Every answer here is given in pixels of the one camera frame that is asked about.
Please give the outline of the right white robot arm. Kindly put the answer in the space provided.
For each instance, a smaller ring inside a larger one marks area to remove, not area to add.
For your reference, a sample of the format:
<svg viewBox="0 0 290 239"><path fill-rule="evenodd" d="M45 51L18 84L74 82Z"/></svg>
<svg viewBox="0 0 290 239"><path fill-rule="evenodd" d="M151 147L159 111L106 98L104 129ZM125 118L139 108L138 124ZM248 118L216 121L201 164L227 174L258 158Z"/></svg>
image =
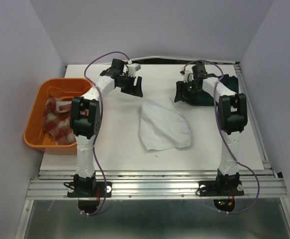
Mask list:
<svg viewBox="0 0 290 239"><path fill-rule="evenodd" d="M176 82L174 101L215 109L222 149L214 188L217 193L226 194L232 189L232 182L239 181L239 140L248 123L246 96L239 92L237 77L208 73L201 62L195 63L191 70L183 67L180 74L183 80Z"/></svg>

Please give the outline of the red plaid skirt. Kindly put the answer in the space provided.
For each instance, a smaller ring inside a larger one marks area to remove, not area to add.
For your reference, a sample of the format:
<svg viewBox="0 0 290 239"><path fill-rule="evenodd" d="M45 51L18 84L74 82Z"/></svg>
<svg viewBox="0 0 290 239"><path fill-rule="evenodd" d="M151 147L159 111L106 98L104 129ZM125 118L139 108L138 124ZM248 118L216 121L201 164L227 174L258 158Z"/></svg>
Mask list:
<svg viewBox="0 0 290 239"><path fill-rule="evenodd" d="M42 128L56 145L70 145L75 136L70 127L71 101L49 96L43 113Z"/></svg>

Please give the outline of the green plaid skirt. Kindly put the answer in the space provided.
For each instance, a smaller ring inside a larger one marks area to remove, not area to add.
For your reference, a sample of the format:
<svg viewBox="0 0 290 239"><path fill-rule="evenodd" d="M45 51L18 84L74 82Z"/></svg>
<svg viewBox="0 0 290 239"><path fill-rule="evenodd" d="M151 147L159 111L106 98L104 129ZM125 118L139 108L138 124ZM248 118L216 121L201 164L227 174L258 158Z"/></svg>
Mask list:
<svg viewBox="0 0 290 239"><path fill-rule="evenodd" d="M192 106L213 106L214 96L216 103L218 103L221 96L232 97L239 93L237 77L229 76L228 74L222 78L212 76L194 81L202 84L202 91L198 93L195 99L185 101Z"/></svg>

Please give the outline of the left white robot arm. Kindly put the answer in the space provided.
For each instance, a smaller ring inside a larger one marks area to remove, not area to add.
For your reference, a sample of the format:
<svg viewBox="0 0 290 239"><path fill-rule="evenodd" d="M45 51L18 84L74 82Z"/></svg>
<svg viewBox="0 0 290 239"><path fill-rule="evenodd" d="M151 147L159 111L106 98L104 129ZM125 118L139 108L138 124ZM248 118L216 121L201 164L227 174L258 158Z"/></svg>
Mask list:
<svg viewBox="0 0 290 239"><path fill-rule="evenodd" d="M103 99L115 88L124 94L143 97L142 78L136 76L140 64L113 59L111 66L103 70L97 81L82 96L73 97L70 127L77 142L77 169L74 184L85 196L96 192L94 144L99 133L103 114Z"/></svg>

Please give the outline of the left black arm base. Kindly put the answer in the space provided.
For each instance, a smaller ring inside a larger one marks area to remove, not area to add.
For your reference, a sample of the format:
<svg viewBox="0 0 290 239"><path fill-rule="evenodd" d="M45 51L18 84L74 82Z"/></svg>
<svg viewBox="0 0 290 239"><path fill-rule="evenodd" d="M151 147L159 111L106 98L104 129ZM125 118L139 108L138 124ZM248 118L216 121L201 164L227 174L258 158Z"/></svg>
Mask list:
<svg viewBox="0 0 290 239"><path fill-rule="evenodd" d="M81 215L96 216L104 206L105 200L111 197L112 182L96 181L94 189L80 190L74 182L64 182L68 189L67 197L78 199L78 209Z"/></svg>

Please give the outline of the white garment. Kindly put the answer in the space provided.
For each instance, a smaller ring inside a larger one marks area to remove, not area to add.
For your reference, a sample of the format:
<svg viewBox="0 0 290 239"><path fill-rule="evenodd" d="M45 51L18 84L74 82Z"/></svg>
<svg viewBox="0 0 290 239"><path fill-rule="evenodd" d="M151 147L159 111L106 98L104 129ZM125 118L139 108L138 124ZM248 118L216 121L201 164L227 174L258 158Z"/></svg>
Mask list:
<svg viewBox="0 0 290 239"><path fill-rule="evenodd" d="M170 98L149 99L142 103L138 135L147 151L192 145L189 123Z"/></svg>

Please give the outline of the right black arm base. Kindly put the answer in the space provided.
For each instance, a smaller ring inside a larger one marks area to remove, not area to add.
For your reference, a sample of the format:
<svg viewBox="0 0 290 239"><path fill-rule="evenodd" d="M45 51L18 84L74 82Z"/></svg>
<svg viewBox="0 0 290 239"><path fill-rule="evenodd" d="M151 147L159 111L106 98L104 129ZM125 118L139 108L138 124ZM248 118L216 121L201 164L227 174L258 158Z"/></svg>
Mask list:
<svg viewBox="0 0 290 239"><path fill-rule="evenodd" d="M198 181L195 194L200 197L212 197L216 209L226 214L233 212L236 205L235 198L245 195L240 181L237 186L219 186L215 180Z"/></svg>

